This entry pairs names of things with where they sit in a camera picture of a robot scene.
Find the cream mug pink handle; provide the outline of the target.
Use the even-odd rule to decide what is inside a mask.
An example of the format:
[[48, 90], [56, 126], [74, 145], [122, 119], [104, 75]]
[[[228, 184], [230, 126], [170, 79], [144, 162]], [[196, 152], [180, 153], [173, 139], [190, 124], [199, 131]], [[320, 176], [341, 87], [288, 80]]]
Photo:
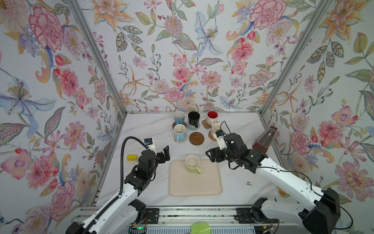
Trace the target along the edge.
[[217, 131], [222, 130], [222, 129], [223, 129], [223, 127], [222, 127], [221, 123], [219, 123], [219, 122], [215, 122], [211, 125], [211, 131], [212, 132], [217, 132]]

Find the round wooden coaster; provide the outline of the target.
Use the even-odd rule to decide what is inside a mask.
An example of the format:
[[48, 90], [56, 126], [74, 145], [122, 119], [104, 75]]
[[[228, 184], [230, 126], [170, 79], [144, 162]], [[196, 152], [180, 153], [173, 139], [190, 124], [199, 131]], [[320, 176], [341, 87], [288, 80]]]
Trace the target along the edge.
[[173, 125], [172, 125], [172, 129], [174, 129], [174, 127], [177, 126], [177, 125], [183, 125], [183, 126], [187, 127], [187, 124], [185, 122], [183, 122], [183, 123], [175, 123], [174, 122]]

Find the flower-shaped cork coaster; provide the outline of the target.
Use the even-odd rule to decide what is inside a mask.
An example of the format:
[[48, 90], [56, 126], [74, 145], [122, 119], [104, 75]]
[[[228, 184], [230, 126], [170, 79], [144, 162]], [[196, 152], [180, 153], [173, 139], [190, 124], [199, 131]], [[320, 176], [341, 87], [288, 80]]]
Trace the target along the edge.
[[204, 126], [205, 129], [211, 128], [211, 125], [209, 125], [206, 120], [202, 120], [202, 125]]

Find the red and white mug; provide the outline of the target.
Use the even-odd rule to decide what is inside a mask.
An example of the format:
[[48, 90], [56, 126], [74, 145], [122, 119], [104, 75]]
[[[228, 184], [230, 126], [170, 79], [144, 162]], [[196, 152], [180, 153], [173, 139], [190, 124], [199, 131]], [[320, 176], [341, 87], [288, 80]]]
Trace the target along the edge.
[[211, 126], [217, 122], [218, 113], [216, 111], [209, 111], [206, 117], [206, 123]]

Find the grey-blue woven round coaster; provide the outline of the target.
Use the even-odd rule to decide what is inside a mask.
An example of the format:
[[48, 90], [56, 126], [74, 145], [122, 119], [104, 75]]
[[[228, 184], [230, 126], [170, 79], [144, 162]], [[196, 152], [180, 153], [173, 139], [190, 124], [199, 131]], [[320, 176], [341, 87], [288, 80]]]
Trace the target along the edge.
[[197, 127], [195, 125], [187, 124], [187, 128], [191, 131], [196, 131], [200, 128], [200, 123], [198, 123]]

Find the cream mug green handle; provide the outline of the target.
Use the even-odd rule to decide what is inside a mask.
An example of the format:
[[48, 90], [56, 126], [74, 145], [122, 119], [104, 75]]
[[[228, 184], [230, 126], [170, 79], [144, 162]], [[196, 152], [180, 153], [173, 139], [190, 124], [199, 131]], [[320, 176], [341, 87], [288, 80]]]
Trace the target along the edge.
[[190, 155], [185, 159], [186, 170], [192, 174], [201, 174], [202, 171], [199, 168], [200, 160], [195, 155]]

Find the multicolour stitched round coaster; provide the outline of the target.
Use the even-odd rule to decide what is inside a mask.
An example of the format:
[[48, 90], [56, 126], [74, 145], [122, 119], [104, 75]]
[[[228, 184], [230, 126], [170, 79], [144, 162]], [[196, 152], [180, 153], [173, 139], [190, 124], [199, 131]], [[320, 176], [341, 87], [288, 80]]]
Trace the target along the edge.
[[178, 141], [177, 140], [177, 137], [176, 136], [173, 136], [173, 140], [176, 142], [176, 143], [185, 143], [187, 140], [188, 140], [188, 135], [186, 135], [182, 140]]

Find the round woven rattan coaster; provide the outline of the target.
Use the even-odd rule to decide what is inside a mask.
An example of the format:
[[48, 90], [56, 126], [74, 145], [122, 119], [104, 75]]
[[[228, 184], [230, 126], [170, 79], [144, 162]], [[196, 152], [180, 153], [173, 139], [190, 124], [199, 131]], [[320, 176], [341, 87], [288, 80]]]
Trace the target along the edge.
[[209, 131], [209, 133], [208, 133], [208, 137], [209, 137], [212, 141], [217, 141], [217, 139], [215, 139], [214, 136], [212, 135], [211, 131]]

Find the blue mug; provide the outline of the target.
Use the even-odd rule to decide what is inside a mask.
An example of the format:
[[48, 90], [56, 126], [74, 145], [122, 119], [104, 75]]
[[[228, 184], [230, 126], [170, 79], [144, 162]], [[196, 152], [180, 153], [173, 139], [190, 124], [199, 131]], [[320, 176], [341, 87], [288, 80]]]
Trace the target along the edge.
[[183, 111], [176, 111], [173, 114], [174, 123], [176, 125], [178, 124], [184, 124], [185, 122], [185, 113]]
[[183, 125], [177, 125], [174, 127], [174, 136], [177, 137], [177, 140], [180, 141], [182, 140], [186, 135], [186, 127]]

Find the black mug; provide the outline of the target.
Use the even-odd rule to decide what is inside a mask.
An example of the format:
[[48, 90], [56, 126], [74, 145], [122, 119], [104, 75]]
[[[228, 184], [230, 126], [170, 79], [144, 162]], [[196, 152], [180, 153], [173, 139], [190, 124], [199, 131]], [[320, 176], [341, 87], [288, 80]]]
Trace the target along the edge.
[[200, 123], [200, 114], [196, 111], [189, 112], [188, 120], [189, 124], [195, 125], [197, 127], [198, 123]]

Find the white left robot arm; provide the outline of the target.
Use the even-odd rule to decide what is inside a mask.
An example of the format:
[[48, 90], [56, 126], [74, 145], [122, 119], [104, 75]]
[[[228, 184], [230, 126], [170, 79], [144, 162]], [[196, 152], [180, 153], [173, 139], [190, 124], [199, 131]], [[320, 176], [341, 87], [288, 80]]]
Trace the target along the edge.
[[124, 179], [118, 195], [82, 223], [71, 224], [66, 233], [114, 234], [121, 228], [145, 222], [146, 204], [138, 196], [154, 180], [158, 165], [169, 160], [169, 146], [160, 153], [152, 149], [143, 151], [136, 167]]

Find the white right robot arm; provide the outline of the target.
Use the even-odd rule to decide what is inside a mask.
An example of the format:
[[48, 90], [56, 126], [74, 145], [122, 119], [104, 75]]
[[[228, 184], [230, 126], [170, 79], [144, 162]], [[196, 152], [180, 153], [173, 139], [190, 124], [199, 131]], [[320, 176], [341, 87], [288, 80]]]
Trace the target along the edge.
[[267, 150], [276, 130], [268, 129], [248, 149], [236, 133], [215, 133], [218, 147], [206, 151], [212, 162], [224, 160], [266, 178], [296, 200], [295, 204], [259, 198], [251, 207], [254, 218], [280, 219], [302, 225], [312, 234], [333, 233], [341, 216], [339, 195], [333, 189], [322, 190], [297, 177], [297, 172], [287, 171], [271, 159]]

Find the ridged brown wooden coaster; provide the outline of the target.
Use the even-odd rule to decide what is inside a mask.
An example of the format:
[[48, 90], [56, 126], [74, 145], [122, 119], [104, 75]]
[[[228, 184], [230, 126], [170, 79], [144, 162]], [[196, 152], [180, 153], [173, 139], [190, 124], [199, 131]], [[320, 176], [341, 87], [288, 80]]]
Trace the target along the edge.
[[202, 145], [204, 143], [204, 140], [205, 140], [204, 135], [199, 132], [194, 132], [189, 137], [190, 143], [195, 146]]

